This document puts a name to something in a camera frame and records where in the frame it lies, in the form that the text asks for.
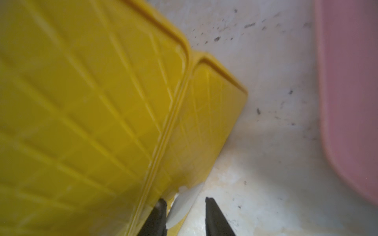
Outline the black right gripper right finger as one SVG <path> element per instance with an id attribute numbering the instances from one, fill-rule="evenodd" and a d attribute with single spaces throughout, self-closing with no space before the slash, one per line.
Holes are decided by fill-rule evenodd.
<path id="1" fill-rule="evenodd" d="M 206 197 L 206 236 L 236 236 L 214 198 Z"/>

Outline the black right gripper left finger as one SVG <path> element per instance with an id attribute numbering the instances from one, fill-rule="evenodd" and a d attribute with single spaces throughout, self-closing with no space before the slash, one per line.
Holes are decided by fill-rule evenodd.
<path id="1" fill-rule="evenodd" d="M 167 202 L 160 198 L 140 229 L 138 236 L 167 236 Z"/>

